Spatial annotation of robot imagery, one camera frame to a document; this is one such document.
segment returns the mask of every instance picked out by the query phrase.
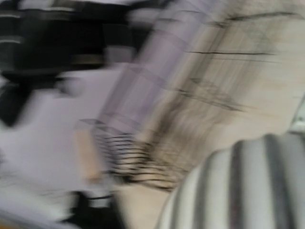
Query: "black stripe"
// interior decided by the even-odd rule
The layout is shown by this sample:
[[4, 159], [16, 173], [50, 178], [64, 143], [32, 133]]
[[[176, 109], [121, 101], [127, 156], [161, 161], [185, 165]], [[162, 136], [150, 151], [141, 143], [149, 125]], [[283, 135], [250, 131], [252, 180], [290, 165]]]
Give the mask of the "black stripe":
[[195, 195], [195, 210], [193, 218], [192, 229], [203, 229], [205, 222], [205, 197], [207, 190], [207, 179], [211, 168], [211, 161], [214, 158], [214, 153], [205, 162], [204, 167], [201, 169], [198, 177], [198, 185], [196, 187]]
[[243, 228], [242, 202], [242, 150], [243, 142], [236, 143], [232, 148], [229, 186], [229, 224], [230, 229]]
[[275, 228], [294, 229], [284, 166], [280, 157], [280, 144], [274, 135], [266, 135], [264, 141], [271, 176]]

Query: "wooden block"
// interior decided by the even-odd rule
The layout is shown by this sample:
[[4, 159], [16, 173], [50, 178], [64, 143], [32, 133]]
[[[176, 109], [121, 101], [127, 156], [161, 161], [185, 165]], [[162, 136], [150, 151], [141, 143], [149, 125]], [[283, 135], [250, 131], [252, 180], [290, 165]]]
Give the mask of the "wooden block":
[[96, 183], [101, 178], [101, 170], [92, 135], [89, 130], [76, 130], [74, 138], [81, 165], [81, 175], [87, 181]]

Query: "wooden stick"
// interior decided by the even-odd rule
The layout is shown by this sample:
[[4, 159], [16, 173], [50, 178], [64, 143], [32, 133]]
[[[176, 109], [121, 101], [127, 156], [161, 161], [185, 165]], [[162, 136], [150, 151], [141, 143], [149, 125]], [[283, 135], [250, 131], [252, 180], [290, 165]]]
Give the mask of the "wooden stick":
[[81, 165], [81, 174], [89, 182], [96, 183], [101, 179], [99, 157], [89, 130], [76, 130], [74, 132], [76, 149]]

